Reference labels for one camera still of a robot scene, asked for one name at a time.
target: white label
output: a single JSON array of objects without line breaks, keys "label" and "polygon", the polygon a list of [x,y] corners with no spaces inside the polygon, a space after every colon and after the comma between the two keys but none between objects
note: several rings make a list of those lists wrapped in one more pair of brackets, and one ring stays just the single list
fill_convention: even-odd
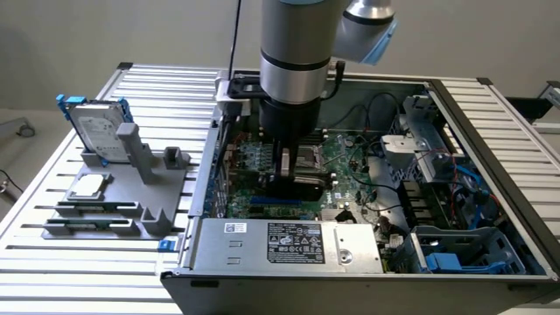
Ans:
[{"label": "white label", "polygon": [[77,120],[96,153],[109,162],[128,161],[122,142],[116,136],[118,126],[105,118],[78,117]]},{"label": "white label", "polygon": [[224,233],[246,233],[246,223],[225,223]]}]

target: power supply label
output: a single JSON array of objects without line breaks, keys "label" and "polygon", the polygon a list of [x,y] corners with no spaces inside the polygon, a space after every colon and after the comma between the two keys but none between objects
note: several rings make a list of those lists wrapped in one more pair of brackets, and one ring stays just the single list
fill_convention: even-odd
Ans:
[{"label": "power supply label", "polygon": [[268,224],[266,259],[273,264],[324,264],[321,225]]}]

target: white wall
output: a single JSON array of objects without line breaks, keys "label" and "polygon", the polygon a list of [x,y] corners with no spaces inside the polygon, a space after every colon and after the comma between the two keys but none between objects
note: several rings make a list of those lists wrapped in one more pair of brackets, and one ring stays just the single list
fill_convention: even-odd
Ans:
[{"label": "white wall", "polygon": [[[236,66],[258,67],[261,0],[244,0]],[[401,25],[377,67],[488,76],[506,95],[560,79],[560,1],[393,0]],[[0,0],[0,107],[93,97],[120,61],[224,67],[236,0]]]}]

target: sticker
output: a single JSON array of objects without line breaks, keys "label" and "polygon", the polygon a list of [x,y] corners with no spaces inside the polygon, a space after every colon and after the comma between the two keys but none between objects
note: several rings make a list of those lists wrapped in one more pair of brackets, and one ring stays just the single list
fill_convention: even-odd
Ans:
[{"label": "sticker", "polygon": [[324,264],[320,224],[269,223],[266,240],[266,259],[270,263]]},{"label": "sticker", "polygon": [[246,233],[246,223],[225,223],[224,233]]},{"label": "sticker", "polygon": [[118,126],[105,118],[97,117],[78,117],[82,132],[96,151],[108,161],[126,161],[126,151],[122,147],[122,142],[116,136],[116,129]]}]

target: gray floor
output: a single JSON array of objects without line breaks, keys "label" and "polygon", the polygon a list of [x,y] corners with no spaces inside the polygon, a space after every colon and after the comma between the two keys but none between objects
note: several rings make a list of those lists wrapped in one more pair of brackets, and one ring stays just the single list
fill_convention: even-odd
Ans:
[{"label": "gray floor", "polygon": [[[0,138],[0,169],[8,172],[13,181],[25,189],[42,164],[62,141],[70,125],[57,110],[4,110],[0,109],[0,123],[25,116],[34,129],[32,138],[17,135]],[[0,200],[0,219],[10,206]]]}]

